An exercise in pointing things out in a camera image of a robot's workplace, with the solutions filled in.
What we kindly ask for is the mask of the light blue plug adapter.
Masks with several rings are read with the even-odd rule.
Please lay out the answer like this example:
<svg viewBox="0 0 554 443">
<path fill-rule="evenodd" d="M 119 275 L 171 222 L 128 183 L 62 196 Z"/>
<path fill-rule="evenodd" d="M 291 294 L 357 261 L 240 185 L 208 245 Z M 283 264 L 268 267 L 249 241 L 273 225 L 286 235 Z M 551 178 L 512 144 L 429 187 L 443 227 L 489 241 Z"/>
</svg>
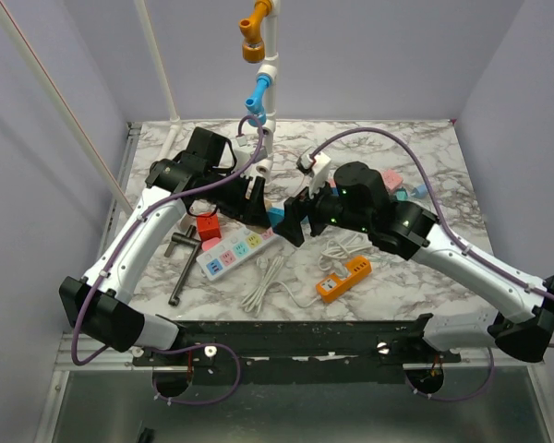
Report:
<svg viewBox="0 0 554 443">
<path fill-rule="evenodd" d="M 267 210 L 267 215 L 271 226 L 275 227 L 284 220 L 284 209 L 271 207 Z"/>
</svg>

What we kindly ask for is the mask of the red cube socket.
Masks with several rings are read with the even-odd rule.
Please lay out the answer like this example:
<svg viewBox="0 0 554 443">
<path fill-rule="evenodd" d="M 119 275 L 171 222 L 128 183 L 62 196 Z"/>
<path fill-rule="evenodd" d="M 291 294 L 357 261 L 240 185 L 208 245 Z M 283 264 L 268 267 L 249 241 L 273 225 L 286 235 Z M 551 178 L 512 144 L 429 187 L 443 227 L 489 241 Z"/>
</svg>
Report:
<svg viewBox="0 0 554 443">
<path fill-rule="evenodd" d="M 202 242 L 222 236 L 219 220 L 215 215 L 212 217 L 197 217 L 197 232 Z"/>
</svg>

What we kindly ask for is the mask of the pink cube socket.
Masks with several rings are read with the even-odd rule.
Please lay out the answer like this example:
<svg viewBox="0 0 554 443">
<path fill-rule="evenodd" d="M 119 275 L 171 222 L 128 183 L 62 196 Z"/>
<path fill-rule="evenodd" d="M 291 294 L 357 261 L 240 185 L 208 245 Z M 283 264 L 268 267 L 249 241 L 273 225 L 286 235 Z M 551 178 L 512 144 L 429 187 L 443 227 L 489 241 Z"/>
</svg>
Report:
<svg viewBox="0 0 554 443">
<path fill-rule="evenodd" d="M 403 185 L 403 178 L 392 169 L 384 171 L 381 176 L 389 193 L 396 192 Z"/>
</svg>

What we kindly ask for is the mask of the teal cube plug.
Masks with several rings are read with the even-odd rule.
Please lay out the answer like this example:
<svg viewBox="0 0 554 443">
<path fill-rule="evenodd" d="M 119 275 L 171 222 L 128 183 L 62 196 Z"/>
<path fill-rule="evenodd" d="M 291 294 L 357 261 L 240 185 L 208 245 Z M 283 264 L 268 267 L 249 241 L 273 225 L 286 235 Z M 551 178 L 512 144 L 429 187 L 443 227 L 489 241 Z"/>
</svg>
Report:
<svg viewBox="0 0 554 443">
<path fill-rule="evenodd" d="M 410 199 L 410 194 L 404 187 L 396 189 L 394 195 L 398 201 L 408 201 Z"/>
</svg>

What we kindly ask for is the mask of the small light blue plug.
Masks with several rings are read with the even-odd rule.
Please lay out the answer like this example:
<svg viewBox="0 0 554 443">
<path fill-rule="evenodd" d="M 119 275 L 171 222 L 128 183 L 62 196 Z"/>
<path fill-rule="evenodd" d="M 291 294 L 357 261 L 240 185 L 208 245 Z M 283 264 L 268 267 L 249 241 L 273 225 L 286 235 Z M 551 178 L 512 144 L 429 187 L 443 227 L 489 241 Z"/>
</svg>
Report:
<svg viewBox="0 0 554 443">
<path fill-rule="evenodd" d="M 412 198 L 423 199 L 427 198 L 428 195 L 428 187 L 425 184 L 417 186 L 411 191 Z"/>
</svg>

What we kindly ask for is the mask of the pink plug adapter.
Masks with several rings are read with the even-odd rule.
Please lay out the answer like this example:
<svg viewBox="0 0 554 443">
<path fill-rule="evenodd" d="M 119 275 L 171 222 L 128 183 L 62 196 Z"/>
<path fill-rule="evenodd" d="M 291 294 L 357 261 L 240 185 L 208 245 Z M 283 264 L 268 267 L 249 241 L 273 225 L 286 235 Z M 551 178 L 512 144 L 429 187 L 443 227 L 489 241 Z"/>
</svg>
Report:
<svg viewBox="0 0 554 443">
<path fill-rule="evenodd" d="M 201 243 L 201 249 L 203 251 L 208 251 L 212 249 L 214 246 L 218 245 L 222 241 L 221 237 L 212 237 L 208 240 L 205 240 Z"/>
</svg>

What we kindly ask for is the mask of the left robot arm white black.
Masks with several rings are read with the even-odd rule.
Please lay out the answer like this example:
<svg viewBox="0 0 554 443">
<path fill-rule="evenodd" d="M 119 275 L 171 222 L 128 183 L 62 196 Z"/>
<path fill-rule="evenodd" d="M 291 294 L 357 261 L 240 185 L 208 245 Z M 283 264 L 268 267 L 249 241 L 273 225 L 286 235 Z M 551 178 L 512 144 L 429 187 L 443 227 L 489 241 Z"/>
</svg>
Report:
<svg viewBox="0 0 554 443">
<path fill-rule="evenodd" d="M 75 334 L 84 333 L 104 346 L 124 352 L 154 348 L 174 365 L 187 350 L 180 329 L 171 320 L 131 307 L 144 269 L 167 233 L 181 222 L 198 199 L 244 225 L 270 228 L 262 177 L 244 176 L 242 169 L 220 165 L 232 147 L 229 138 L 196 127 L 187 147 L 172 159 L 150 168 L 137 205 L 119 235 L 79 279 L 67 277 L 59 295 Z"/>
</svg>

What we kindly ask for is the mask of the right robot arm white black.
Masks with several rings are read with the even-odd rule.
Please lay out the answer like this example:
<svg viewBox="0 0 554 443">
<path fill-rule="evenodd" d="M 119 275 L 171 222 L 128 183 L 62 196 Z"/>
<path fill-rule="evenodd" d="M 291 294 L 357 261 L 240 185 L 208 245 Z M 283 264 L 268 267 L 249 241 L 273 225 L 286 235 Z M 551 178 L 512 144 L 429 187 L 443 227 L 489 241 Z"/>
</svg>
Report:
<svg viewBox="0 0 554 443">
<path fill-rule="evenodd" d="M 526 274 L 466 243 L 439 216 L 392 197 L 381 174 L 362 162 L 344 164 L 333 179 L 288 198 L 274 231 L 295 246 L 305 241 L 303 220 L 313 236 L 327 226 L 363 233 L 380 251 L 434 269 L 491 306 L 487 312 L 431 317 L 406 339 L 413 359 L 425 362 L 450 349 L 497 348 L 519 361 L 542 361 L 554 332 L 554 276 Z"/>
</svg>

